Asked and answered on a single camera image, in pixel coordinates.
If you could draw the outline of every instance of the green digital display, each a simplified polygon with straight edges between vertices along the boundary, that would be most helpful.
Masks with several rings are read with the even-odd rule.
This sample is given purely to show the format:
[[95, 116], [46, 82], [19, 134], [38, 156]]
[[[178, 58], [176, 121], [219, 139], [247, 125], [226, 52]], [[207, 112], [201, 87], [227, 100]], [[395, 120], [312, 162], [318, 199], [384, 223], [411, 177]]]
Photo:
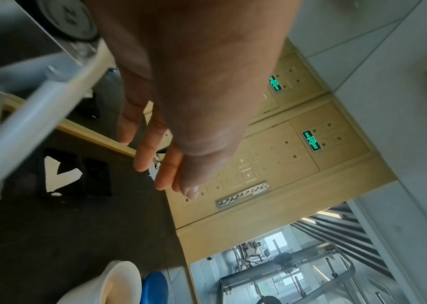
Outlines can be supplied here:
[[278, 93], [282, 90], [282, 86], [279, 84], [279, 81], [275, 78], [275, 76], [270, 76], [269, 83], [275, 93]]
[[305, 138], [305, 140], [307, 140], [307, 143], [310, 146], [310, 148], [312, 149], [312, 151], [315, 152], [315, 151], [322, 149], [319, 142], [317, 141], [317, 139], [315, 138], [315, 136], [312, 134], [312, 132], [310, 130], [302, 132], [302, 135]]

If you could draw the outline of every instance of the fingernail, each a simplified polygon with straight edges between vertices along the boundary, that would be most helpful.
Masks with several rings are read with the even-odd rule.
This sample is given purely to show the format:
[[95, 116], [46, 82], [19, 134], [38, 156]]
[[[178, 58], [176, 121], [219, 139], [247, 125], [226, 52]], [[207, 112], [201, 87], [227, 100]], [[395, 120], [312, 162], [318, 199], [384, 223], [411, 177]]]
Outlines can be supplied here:
[[189, 199], [196, 199], [197, 196], [199, 195], [199, 188], [198, 187], [187, 188], [185, 191], [185, 194]]

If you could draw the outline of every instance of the metal nameplate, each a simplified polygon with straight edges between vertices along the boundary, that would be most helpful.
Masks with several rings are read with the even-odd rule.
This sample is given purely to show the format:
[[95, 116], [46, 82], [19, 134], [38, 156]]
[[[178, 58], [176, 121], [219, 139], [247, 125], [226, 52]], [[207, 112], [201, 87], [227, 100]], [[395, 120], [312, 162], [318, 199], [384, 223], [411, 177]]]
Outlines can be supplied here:
[[270, 183], [264, 182], [262, 184], [258, 184], [257, 186], [254, 186], [252, 188], [246, 189], [242, 192], [236, 193], [232, 196], [218, 200], [215, 202], [215, 204], [217, 205], [217, 208], [223, 208], [227, 205], [237, 203], [241, 199], [244, 199], [248, 196], [254, 196], [254, 195], [260, 194], [260, 193], [262, 193], [268, 189], [270, 189]]

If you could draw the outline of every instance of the hand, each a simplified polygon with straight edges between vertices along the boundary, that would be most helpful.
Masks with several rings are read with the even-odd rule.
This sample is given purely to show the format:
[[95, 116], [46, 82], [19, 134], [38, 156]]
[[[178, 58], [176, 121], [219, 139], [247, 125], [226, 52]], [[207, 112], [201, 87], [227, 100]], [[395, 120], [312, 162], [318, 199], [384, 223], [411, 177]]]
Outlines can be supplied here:
[[152, 118], [134, 167], [148, 169], [167, 129], [155, 179], [195, 198], [235, 153], [257, 111], [300, 0], [86, 0], [122, 76], [118, 138], [128, 144], [148, 101]]

